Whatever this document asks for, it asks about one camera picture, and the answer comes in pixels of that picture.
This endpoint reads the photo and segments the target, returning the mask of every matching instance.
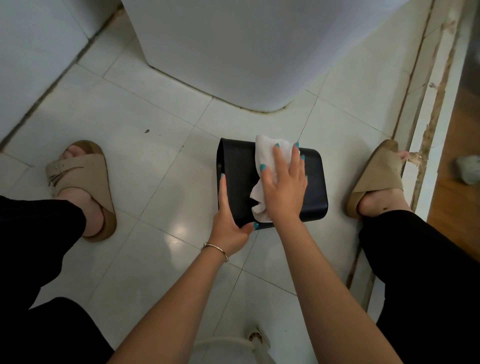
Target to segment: tan slide sandal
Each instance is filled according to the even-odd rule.
[[[367,161],[363,173],[352,190],[347,201],[346,214],[351,218],[361,218],[357,206],[369,191],[399,188],[403,190],[401,158],[396,154],[398,143],[387,139],[380,143]]]
[[[48,164],[47,177],[55,196],[65,188],[76,187],[88,192],[98,202],[104,216],[103,226],[97,234],[84,239],[99,242],[110,237],[117,228],[117,217],[108,186],[107,162],[102,149],[94,142],[80,140],[72,146],[81,148],[86,154]]]

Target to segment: silver bangle bracelet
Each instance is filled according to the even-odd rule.
[[[228,257],[227,257],[227,254],[223,251],[222,248],[219,248],[218,246],[216,245],[212,245],[212,244],[209,244],[208,242],[204,243],[204,245],[202,246],[202,248],[200,250],[203,250],[205,249],[206,247],[208,246],[212,246],[214,248],[217,248],[219,251],[221,251],[223,253],[223,255],[225,256],[225,261],[228,262]]]

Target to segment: white tissue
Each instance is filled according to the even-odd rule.
[[[280,145],[283,158],[290,166],[290,160],[292,157],[293,144],[285,139],[272,139],[265,135],[257,135],[255,138],[255,166],[257,167],[257,173],[260,176],[260,165],[265,164],[270,168],[273,174],[273,182],[277,182],[277,172],[275,168],[275,160],[273,157],[273,147],[275,144]],[[252,189],[250,198],[258,201],[258,205],[252,207],[252,213],[255,220],[258,222],[272,222],[265,210],[264,189],[262,186],[262,180]]]

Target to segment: white tile floor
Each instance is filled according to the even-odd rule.
[[[254,140],[259,133],[321,153],[330,208],[307,225],[345,281],[357,222],[343,214],[341,200],[371,151],[392,135],[425,24],[424,3],[408,3],[284,110],[267,115],[152,69],[128,17],[116,18],[0,154],[6,171],[0,193],[17,199],[49,197],[43,168],[75,140],[94,140],[107,156],[119,227],[105,242],[80,240],[36,304],[74,299],[116,347],[208,237],[219,138]],[[315,361],[274,230],[254,232],[222,267],[198,337],[242,336],[252,324],[269,335],[277,363]],[[234,347],[196,350],[192,362],[202,358],[248,361]]]

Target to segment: black plastic bin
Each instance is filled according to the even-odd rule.
[[[325,186],[322,157],[314,149],[300,148],[305,155],[305,173],[308,176],[308,186],[300,212],[302,221],[313,221],[327,214],[328,200]],[[252,207],[258,202],[250,198],[252,188],[260,179],[255,167],[255,142],[242,140],[220,139],[216,151],[216,187],[220,183],[220,175],[227,177],[228,203],[235,223],[242,227],[255,221]],[[259,222],[259,229],[273,227],[272,223]]]

